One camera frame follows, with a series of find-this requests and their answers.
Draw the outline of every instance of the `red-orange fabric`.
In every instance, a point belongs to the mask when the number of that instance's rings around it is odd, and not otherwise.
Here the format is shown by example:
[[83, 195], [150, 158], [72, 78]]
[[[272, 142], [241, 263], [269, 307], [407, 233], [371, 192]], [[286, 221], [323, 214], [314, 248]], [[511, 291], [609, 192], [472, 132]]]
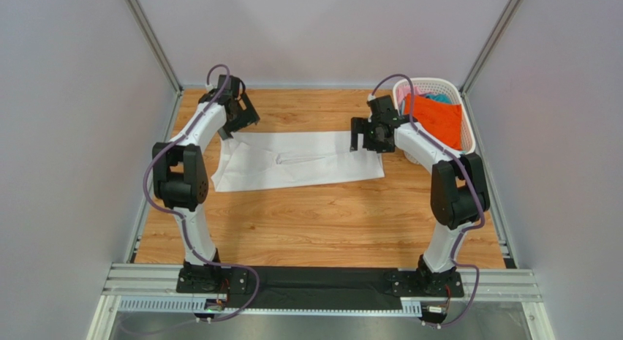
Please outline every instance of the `red-orange fabric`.
[[[409, 114], [411, 94], [404, 98], [404, 114]], [[441, 140], [445, 145], [462, 150], [461, 120], [463, 111], [460, 105], [449, 105], [419, 95], [415, 96], [413, 117], [417, 118], [424, 129]]]

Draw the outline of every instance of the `white towel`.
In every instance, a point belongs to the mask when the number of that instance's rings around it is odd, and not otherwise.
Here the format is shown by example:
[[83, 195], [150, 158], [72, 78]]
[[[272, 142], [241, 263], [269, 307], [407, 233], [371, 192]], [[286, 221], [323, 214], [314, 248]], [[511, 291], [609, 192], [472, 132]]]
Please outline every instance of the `white towel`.
[[379, 154], [365, 149], [350, 152], [350, 132], [234, 133], [233, 137], [221, 140], [219, 168], [212, 176], [217, 192], [385, 176]]

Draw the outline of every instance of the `wooden tabletop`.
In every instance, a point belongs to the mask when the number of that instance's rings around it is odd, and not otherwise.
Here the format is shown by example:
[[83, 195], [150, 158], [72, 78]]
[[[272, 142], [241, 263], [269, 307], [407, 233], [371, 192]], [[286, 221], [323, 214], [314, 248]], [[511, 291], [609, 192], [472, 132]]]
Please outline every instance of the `wooden tabletop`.
[[[192, 117], [203, 90], [187, 90], [174, 134]], [[349, 130], [367, 117], [367, 90], [249, 90], [260, 114], [246, 132]], [[203, 158], [208, 176], [220, 153], [216, 135]], [[385, 178], [254, 192], [210, 192], [205, 215], [223, 262], [247, 265], [415, 267], [433, 233], [431, 177], [402, 151], [383, 154]], [[459, 262], [504, 268], [494, 226], [469, 232]], [[151, 209], [135, 262], [182, 263], [172, 216]]]

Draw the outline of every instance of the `white wall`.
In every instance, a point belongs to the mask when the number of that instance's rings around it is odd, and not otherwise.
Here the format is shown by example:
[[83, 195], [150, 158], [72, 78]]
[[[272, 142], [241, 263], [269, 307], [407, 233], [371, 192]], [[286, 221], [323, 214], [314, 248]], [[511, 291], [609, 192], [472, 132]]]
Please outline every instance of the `white wall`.
[[0, 338], [84, 339], [173, 90], [124, 0], [0, 0]]
[[623, 0], [525, 0], [469, 96], [558, 339], [620, 339]]
[[508, 0], [140, 0], [183, 84], [228, 64], [255, 86], [461, 85]]

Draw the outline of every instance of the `purple cable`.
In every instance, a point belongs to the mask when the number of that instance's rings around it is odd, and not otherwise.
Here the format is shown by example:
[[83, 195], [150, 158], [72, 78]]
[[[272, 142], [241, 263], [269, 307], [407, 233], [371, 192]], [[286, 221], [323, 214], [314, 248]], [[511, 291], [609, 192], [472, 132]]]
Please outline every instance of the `purple cable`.
[[[376, 88], [374, 88], [374, 90], [372, 91], [372, 96], [374, 96], [374, 93], [377, 92], [377, 90], [379, 89], [379, 87], [385, 83], [387, 80], [390, 80], [391, 78], [394, 77], [401, 77], [407, 80], [407, 82], [409, 83], [409, 86], [411, 87], [411, 95], [415, 95], [415, 89], [413, 88], [413, 82], [411, 81], [411, 78], [407, 77], [406, 75], [403, 75], [401, 73], [396, 73], [394, 75], [390, 75], [389, 77], [386, 77], [385, 79], [381, 80], [381, 82], [377, 85]], [[474, 202], [476, 204], [476, 209], [478, 210], [478, 215], [480, 216], [480, 223], [476, 224], [476, 225], [472, 225], [471, 227], [465, 227], [461, 230], [461, 232], [458, 234], [458, 237], [456, 239], [456, 241], [454, 242], [454, 245], [452, 245], [452, 250], [450, 251], [450, 259], [452, 260], [452, 263], [457, 266], [457, 267], [461, 267], [461, 268], [474, 268], [474, 270], [476, 271], [476, 280], [474, 282], [474, 290], [472, 290], [472, 294], [469, 297], [469, 301], [467, 302], [467, 307], [461, 312], [461, 314], [455, 318], [454, 320], [442, 324], [441, 328], [447, 328], [450, 327], [452, 325], [455, 325], [456, 323], [460, 322], [464, 317], [465, 314], [467, 314], [467, 311], [469, 311], [469, 309], [472, 308], [472, 304], [474, 303], [474, 298], [476, 296], [476, 291], [478, 290], [478, 283], [480, 283], [480, 269], [478, 268], [477, 265], [470, 265], [470, 264], [463, 264], [463, 263], [458, 263], [456, 262], [456, 253], [458, 250], [458, 245], [461, 243], [461, 241], [463, 240], [463, 237], [465, 236], [465, 233], [469, 232], [470, 230], [476, 230], [476, 229], [480, 229], [482, 227], [484, 227], [485, 225], [485, 213], [483, 210], [483, 206], [480, 204], [480, 200], [478, 199], [478, 195], [476, 194], [476, 190], [474, 189], [474, 184], [472, 183], [472, 180], [469, 179], [469, 176], [467, 175], [467, 170], [465, 169], [465, 166], [463, 166], [463, 164], [461, 163], [461, 161], [458, 159], [458, 157], [456, 157], [451, 151], [447, 151], [446, 152], [446, 148], [440, 144], [438, 141], [436, 141], [433, 137], [430, 137], [428, 134], [426, 134], [425, 132], [421, 132], [420, 128], [415, 124], [415, 122], [413, 121], [413, 107], [415, 106], [415, 98], [411, 97], [411, 108], [409, 109], [409, 122], [411, 123], [411, 126], [413, 127], [413, 129], [418, 132], [419, 135], [422, 135], [429, 143], [431, 143], [433, 146], [435, 146], [436, 148], [438, 148], [442, 153], [447, 154], [457, 165], [459, 170], [461, 171], [461, 173], [463, 174], [463, 177], [465, 178], [465, 183], [467, 183], [467, 187], [469, 188], [469, 192], [472, 194], [472, 198], [474, 199]], [[439, 325], [438, 324], [434, 324], [434, 323], [430, 323], [427, 322], [427, 325], [433, 327], [433, 328], [437, 328]]]
[[[205, 112], [210, 108], [210, 106], [212, 106], [212, 104], [214, 103], [214, 100], [218, 99], [221, 94], [223, 93], [225, 86], [228, 84], [229, 79], [230, 79], [230, 69], [229, 67], [227, 67], [224, 64], [217, 64], [216, 66], [210, 68], [210, 71], [208, 72], [208, 82], [210, 81], [210, 76], [212, 74], [212, 72], [219, 68], [225, 68], [225, 70], [227, 71], [227, 76], [225, 78], [225, 82], [223, 83], [223, 85], [221, 86], [221, 88], [219, 88], [219, 90], [216, 92], [216, 94], [214, 95], [214, 97], [208, 102], [208, 104], [201, 110], [201, 115], [198, 116], [188, 127], [188, 129], [186, 130], [185, 133], [182, 134], [182, 136], [178, 137], [176, 140], [170, 142], [167, 146], [165, 146], [165, 148], [163, 148], [156, 156], [154, 156], [154, 158], [151, 160], [151, 162], [149, 162], [149, 166], [147, 166], [147, 170], [145, 171], [145, 174], [143, 175], [143, 194], [145, 195], [145, 198], [147, 199], [147, 202], [154, 207], [155, 209], [157, 209], [160, 212], [164, 212], [166, 214], [172, 214], [174, 216], [177, 216], [180, 221], [181, 221], [181, 227], [182, 227], [182, 236], [184, 237], [184, 243], [186, 244], [186, 246], [188, 246], [188, 248], [191, 250], [191, 253], [201, 262], [204, 262], [206, 265], [213, 265], [216, 267], [229, 267], [229, 268], [243, 268], [248, 270], [251, 274], [253, 274], [253, 276], [255, 277], [255, 290], [253, 290], [253, 294], [251, 295], [251, 297], [249, 298], [249, 300], [247, 302], [245, 302], [244, 305], [242, 305], [240, 308], [238, 308], [237, 310], [235, 310], [234, 312], [220, 317], [220, 318], [215, 318], [213, 320], [211, 320], [212, 322], [222, 322], [224, 320], [230, 320], [234, 317], [236, 317], [237, 315], [239, 315], [242, 311], [244, 311], [244, 309], [246, 309], [246, 307], [249, 306], [249, 304], [251, 304], [251, 302], [253, 302], [253, 300], [255, 299], [255, 297], [257, 296], [257, 292], [260, 289], [260, 275], [257, 274], [256, 270], [246, 266], [246, 265], [238, 265], [235, 263], [219, 263], [219, 262], [213, 262], [208, 260], [207, 258], [205, 258], [204, 256], [201, 256], [201, 254], [199, 254], [197, 251], [195, 251], [195, 247], [192, 245], [190, 238], [188, 236], [188, 230], [186, 228], [186, 217], [177, 211], [174, 210], [170, 210], [169, 208], [164, 208], [159, 206], [154, 199], [151, 198], [151, 195], [149, 194], [149, 189], [148, 189], [148, 182], [149, 182], [149, 173], [154, 169], [154, 165], [156, 164], [156, 162], [158, 162], [166, 153], [167, 151], [169, 151], [173, 146], [178, 145], [181, 141], [183, 141], [184, 139], [186, 139], [190, 133], [192, 132], [192, 130], [194, 129], [194, 127], [197, 125], [197, 122], [200, 120], [201, 117], [205, 116]], [[138, 336], [150, 336], [150, 335], [154, 335], [157, 333], [161, 333], [170, 329], [174, 329], [177, 328], [178, 326], [181, 325], [185, 325], [185, 324], [190, 324], [190, 321], [188, 322], [183, 322], [180, 323], [180, 325], [174, 325], [171, 328], [166, 328], [163, 330], [158, 330], [157, 332], [146, 332], [146, 333], [141, 333], [141, 332], [131, 332], [132, 335], [138, 335]], [[120, 325], [120, 329], [122, 329], [123, 331], [126, 331], [126, 329]]]

